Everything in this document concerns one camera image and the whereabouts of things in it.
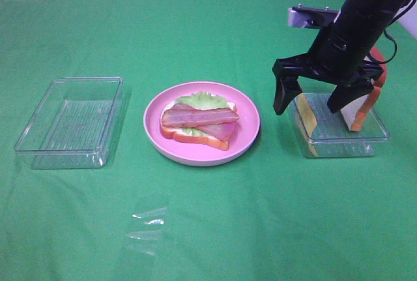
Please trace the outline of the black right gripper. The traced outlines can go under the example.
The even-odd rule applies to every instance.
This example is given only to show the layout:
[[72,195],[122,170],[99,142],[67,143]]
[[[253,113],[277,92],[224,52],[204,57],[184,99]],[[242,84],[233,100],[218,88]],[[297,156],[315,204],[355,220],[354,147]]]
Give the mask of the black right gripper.
[[320,29],[306,53],[277,59],[272,68],[275,113],[281,115],[302,93],[299,77],[337,85],[327,102],[331,113],[370,94],[374,86],[369,80],[379,79],[382,67],[365,58],[383,31],[381,22],[334,22]]

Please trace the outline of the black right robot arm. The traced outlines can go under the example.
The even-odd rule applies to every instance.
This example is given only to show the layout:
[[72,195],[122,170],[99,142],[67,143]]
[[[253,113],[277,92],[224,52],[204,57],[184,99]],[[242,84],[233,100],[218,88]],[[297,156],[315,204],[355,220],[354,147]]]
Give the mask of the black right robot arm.
[[337,18],[322,26],[308,52],[277,59],[274,111],[281,115],[302,89],[298,77],[336,86],[327,106],[336,113],[353,100],[370,94],[382,74],[379,63],[366,61],[378,38],[412,0],[346,0]]

